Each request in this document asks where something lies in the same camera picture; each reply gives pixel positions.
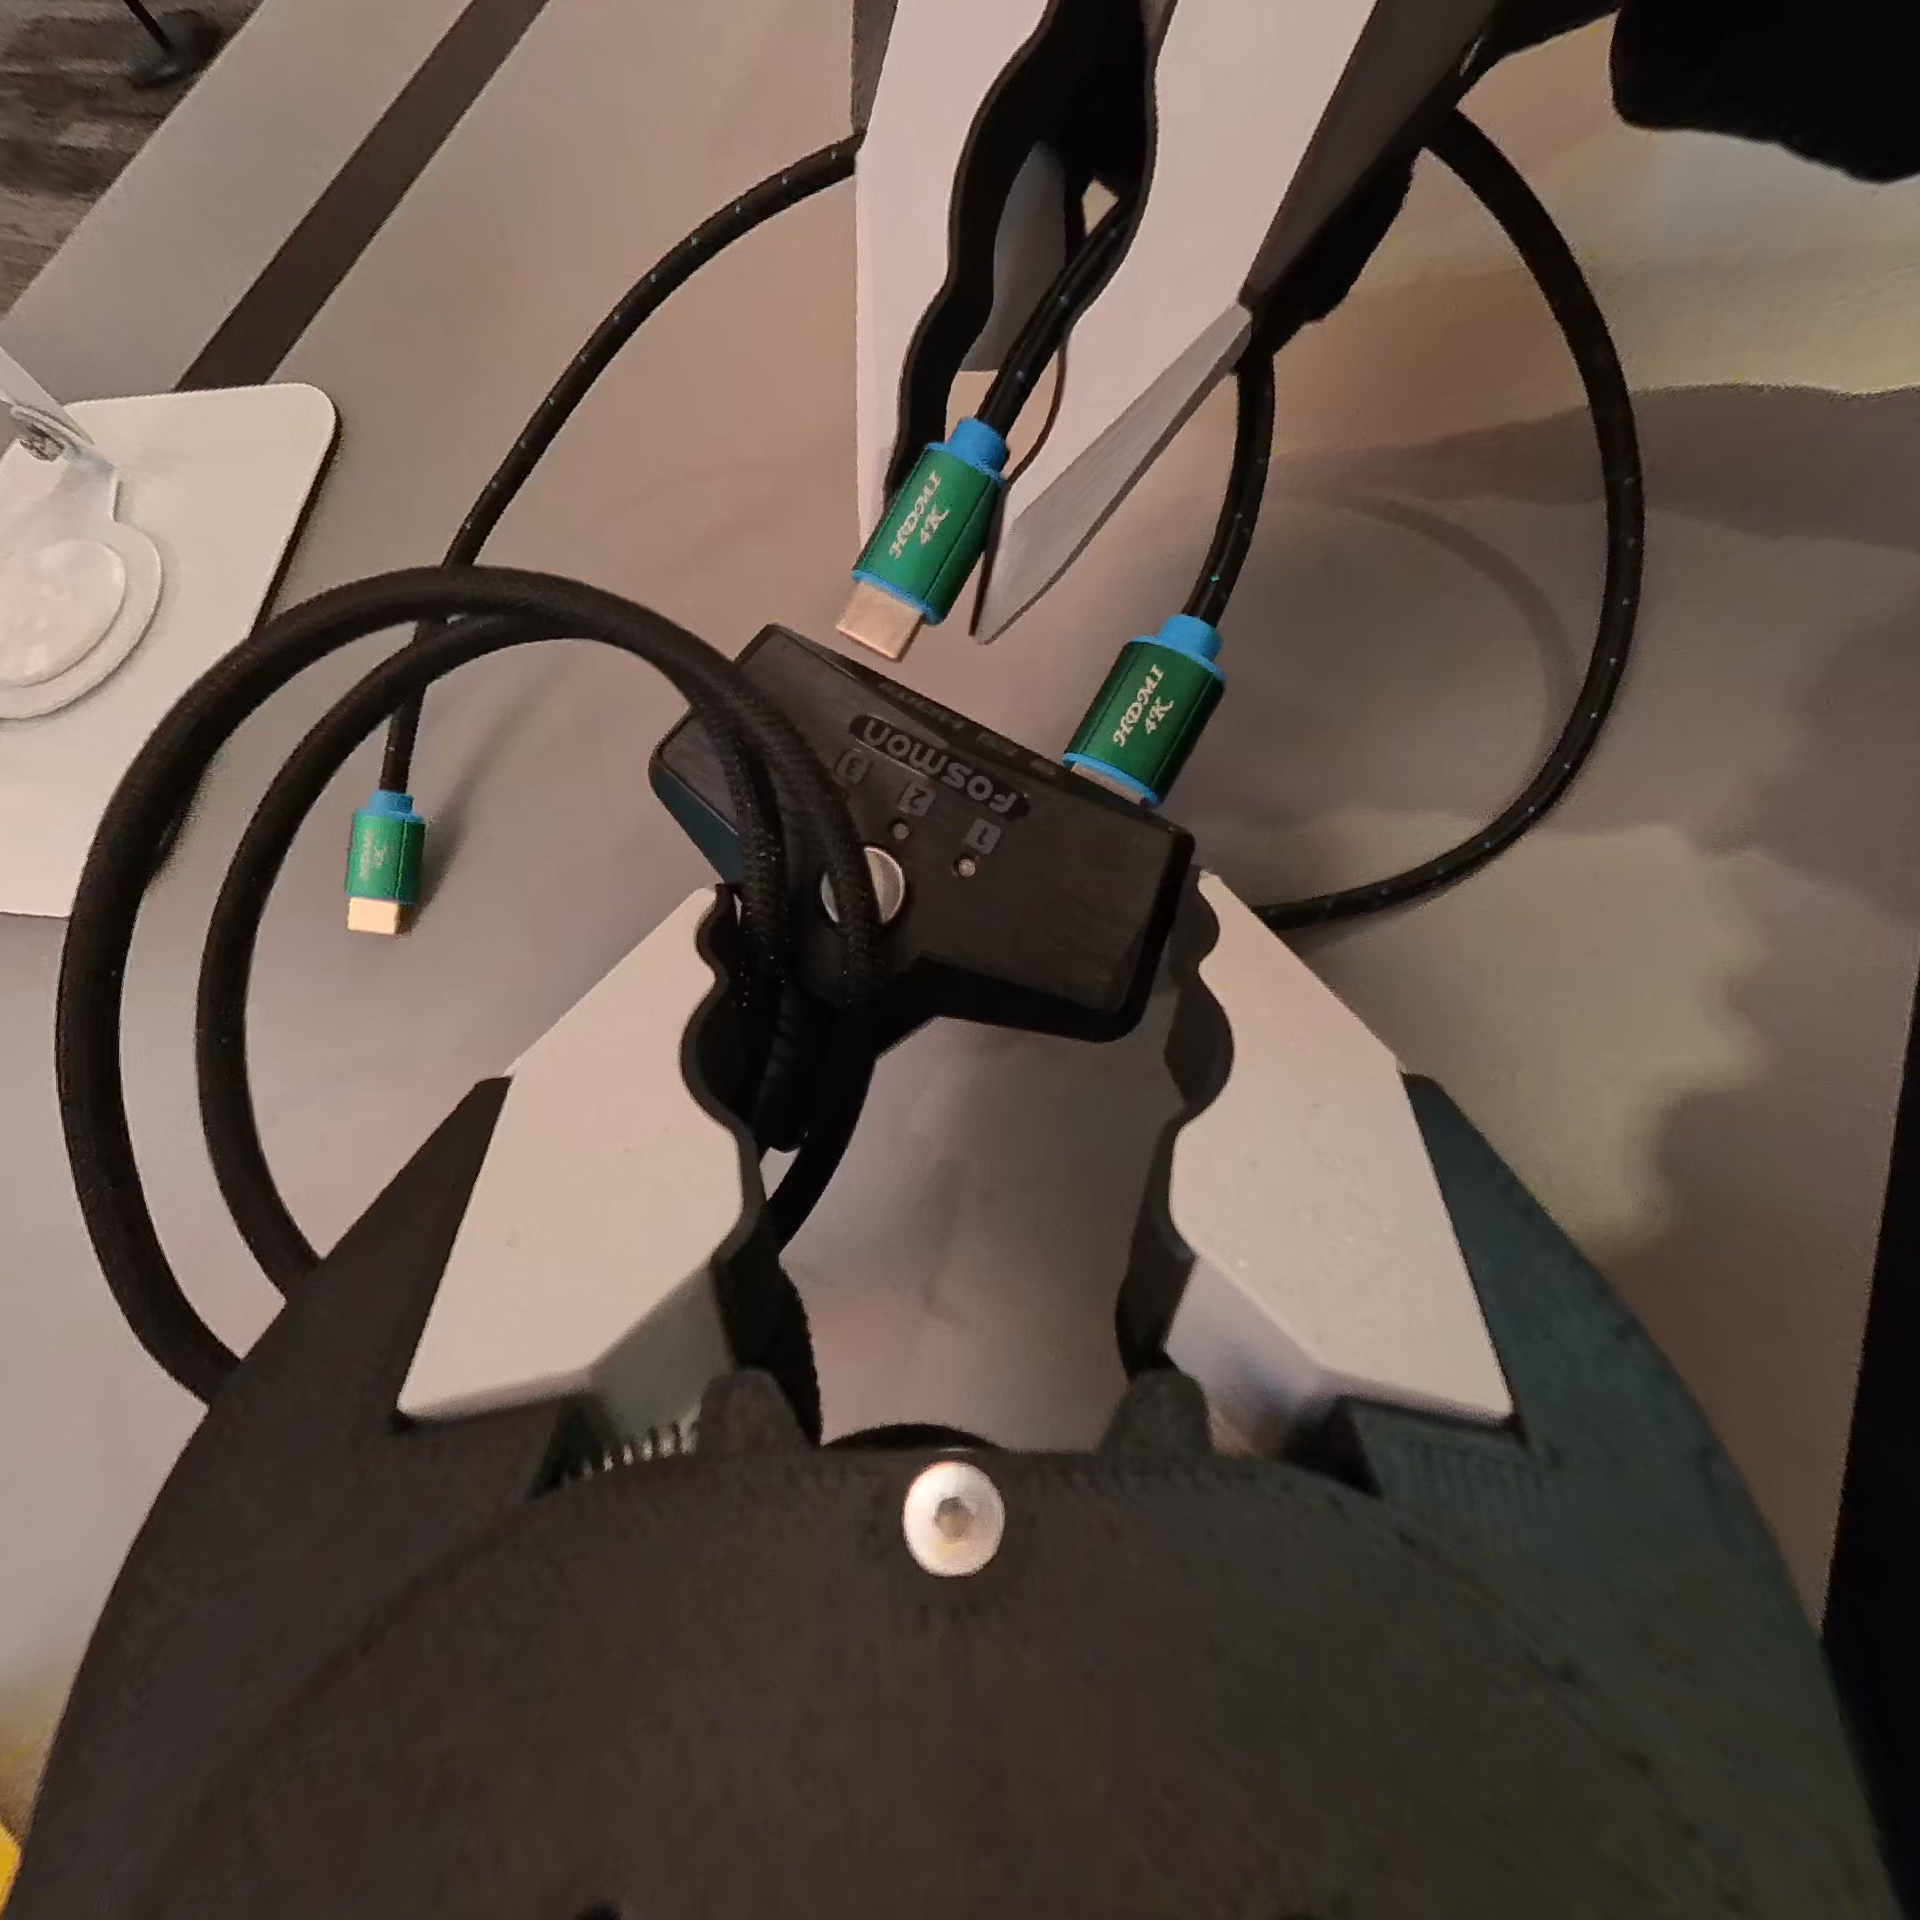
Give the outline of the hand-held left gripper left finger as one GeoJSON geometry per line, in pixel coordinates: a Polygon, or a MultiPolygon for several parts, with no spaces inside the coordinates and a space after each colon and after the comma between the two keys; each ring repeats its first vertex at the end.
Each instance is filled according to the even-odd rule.
{"type": "Polygon", "coordinates": [[[808,1314],[736,1113],[736,911],[704,887],[510,1068],[402,1415],[582,1399],[640,1445],[760,1369],[823,1433],[808,1314]]]}

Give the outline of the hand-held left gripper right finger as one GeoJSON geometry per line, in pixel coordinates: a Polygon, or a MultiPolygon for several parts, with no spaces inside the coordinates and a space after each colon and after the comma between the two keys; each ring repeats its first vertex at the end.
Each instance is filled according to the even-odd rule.
{"type": "Polygon", "coordinates": [[[1213,871],[1169,943],[1177,1108],[1119,1295],[1129,1379],[1282,1452],[1338,1405],[1505,1427],[1514,1397],[1399,1055],[1213,871]]]}

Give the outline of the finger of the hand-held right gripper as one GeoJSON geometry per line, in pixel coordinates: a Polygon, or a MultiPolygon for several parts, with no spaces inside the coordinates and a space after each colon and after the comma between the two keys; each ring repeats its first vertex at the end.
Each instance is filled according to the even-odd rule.
{"type": "Polygon", "coordinates": [[[978,641],[1034,609],[1113,516],[1488,25],[1487,2],[1170,6],[1131,238],[1073,326],[1062,409],[1003,499],[978,641]]]}
{"type": "Polygon", "coordinates": [[[898,2],[854,9],[855,157],[855,499],[877,521],[896,454],[947,429],[958,375],[998,369],[1021,306],[1054,270],[1054,157],[1013,134],[1000,163],[974,159],[994,90],[1040,34],[1046,2],[898,2]],[[989,309],[962,315],[958,348],[929,349],[922,387],[933,422],[914,418],[910,345],[950,291],[989,309]]]}

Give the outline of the person's right hand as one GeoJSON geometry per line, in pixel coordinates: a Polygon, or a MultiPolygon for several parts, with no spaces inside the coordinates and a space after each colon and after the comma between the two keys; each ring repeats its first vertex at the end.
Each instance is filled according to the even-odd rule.
{"type": "Polygon", "coordinates": [[[1742,138],[1866,182],[1919,173],[1917,2],[1629,2],[1611,84],[1633,127],[1742,138]]]}

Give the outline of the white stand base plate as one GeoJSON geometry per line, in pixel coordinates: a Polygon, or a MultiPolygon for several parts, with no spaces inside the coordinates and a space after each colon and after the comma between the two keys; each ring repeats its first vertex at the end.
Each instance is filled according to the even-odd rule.
{"type": "Polygon", "coordinates": [[[72,914],[113,790],[272,602],[339,417],[304,383],[61,403],[2,358],[2,911],[72,914]]]}

